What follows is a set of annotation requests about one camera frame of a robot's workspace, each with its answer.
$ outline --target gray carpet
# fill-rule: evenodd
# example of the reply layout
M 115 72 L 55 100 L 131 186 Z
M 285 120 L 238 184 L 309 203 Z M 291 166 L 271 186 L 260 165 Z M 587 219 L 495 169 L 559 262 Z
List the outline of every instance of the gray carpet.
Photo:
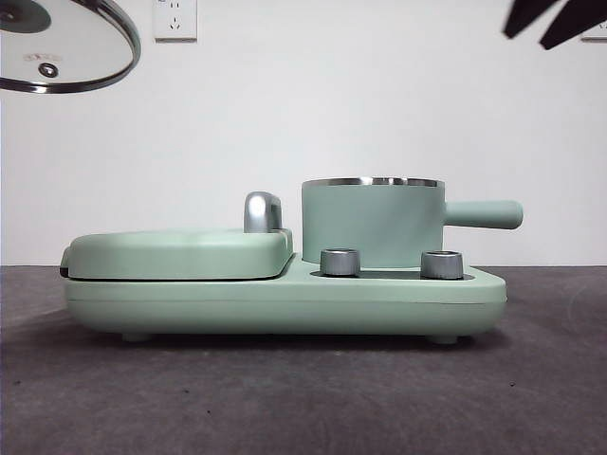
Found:
M 51 267 L 2 269 L 3 454 L 605 454 L 607 267 L 488 268 L 498 327 L 162 336 L 77 325 Z

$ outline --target rubber foot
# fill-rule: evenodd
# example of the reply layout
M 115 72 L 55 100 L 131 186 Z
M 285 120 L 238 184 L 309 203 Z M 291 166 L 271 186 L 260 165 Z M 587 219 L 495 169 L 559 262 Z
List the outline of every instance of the rubber foot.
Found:
M 429 335 L 426 337 L 426 339 L 430 343 L 434 343 L 434 344 L 455 344 L 455 343 L 457 343 L 457 337 Z
M 122 341 L 129 343 L 140 343 L 142 341 L 148 341 L 154 336 L 151 334 L 122 334 Z

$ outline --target small pot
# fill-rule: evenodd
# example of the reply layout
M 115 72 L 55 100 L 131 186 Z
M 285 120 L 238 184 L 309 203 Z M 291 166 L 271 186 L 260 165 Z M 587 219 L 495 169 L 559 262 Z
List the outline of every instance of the small pot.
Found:
M 443 247 L 443 226 L 514 229 L 516 201 L 445 202 L 438 180 L 355 177 L 302 185 L 303 260 L 318 263 L 326 248 L 353 248 L 370 268 L 419 266 L 423 251 Z

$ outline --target appliance base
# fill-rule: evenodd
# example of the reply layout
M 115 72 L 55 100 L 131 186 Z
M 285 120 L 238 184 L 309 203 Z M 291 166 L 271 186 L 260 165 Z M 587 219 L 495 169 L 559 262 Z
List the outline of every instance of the appliance base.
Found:
M 506 306 L 506 283 L 471 267 L 466 280 L 425 280 L 418 268 L 320 276 L 295 255 L 267 280 L 65 281 L 81 324 L 145 341 L 152 334 L 417 335 L 439 344 L 491 329 Z

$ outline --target wall socket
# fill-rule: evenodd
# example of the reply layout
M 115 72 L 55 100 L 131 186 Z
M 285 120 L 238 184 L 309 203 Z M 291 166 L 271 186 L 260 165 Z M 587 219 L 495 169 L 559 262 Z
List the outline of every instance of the wall socket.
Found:
M 198 30 L 198 0 L 154 0 L 157 43 L 194 43 Z

